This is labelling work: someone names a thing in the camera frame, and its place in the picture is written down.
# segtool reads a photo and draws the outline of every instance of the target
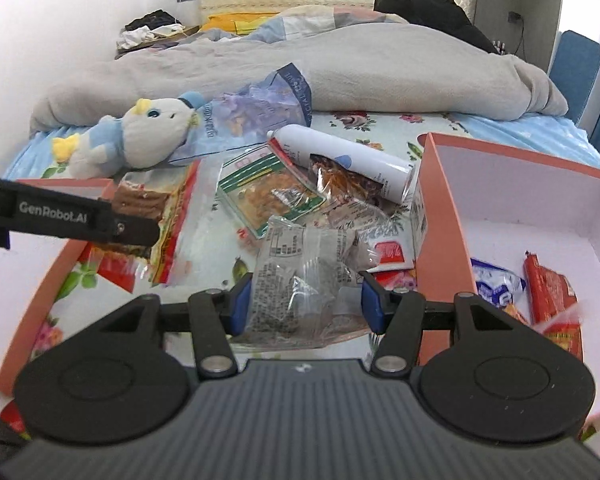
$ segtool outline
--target light blue bed sheet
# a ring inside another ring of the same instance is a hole
[[[76,133],[83,133],[88,127],[71,126],[58,128],[50,132],[38,132],[13,160],[3,178],[16,180],[19,178],[42,178],[45,170],[55,164],[51,153],[51,139],[64,139]]]
[[[585,130],[564,117],[525,114],[517,121],[493,121],[479,116],[452,114],[476,139],[534,150],[600,168],[600,154]]]

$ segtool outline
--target gray blanket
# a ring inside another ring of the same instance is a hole
[[[50,88],[34,108],[31,128],[122,117],[141,97],[196,90],[212,98],[289,62],[309,82],[320,111],[449,111],[508,121],[568,109],[548,76],[515,56],[487,54],[418,25],[367,23],[273,44],[202,39],[158,53],[133,52]]]

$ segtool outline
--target yellow plush foot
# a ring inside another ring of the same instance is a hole
[[[79,141],[80,134],[73,134],[66,139],[60,139],[59,137],[51,139],[51,152],[54,154],[56,162],[68,162],[78,147]]]

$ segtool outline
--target red snack package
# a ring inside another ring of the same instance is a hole
[[[534,323],[549,321],[578,301],[567,278],[541,266],[535,254],[526,254],[525,272],[531,290],[531,313]],[[579,322],[556,322],[544,330],[543,334],[582,361],[582,334]]]

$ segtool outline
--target plush toy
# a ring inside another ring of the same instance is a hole
[[[177,99],[138,99],[121,119],[105,116],[83,134],[53,139],[56,162],[68,161],[74,178],[113,176],[124,167],[150,168],[181,145],[196,109],[206,101],[197,92]]]

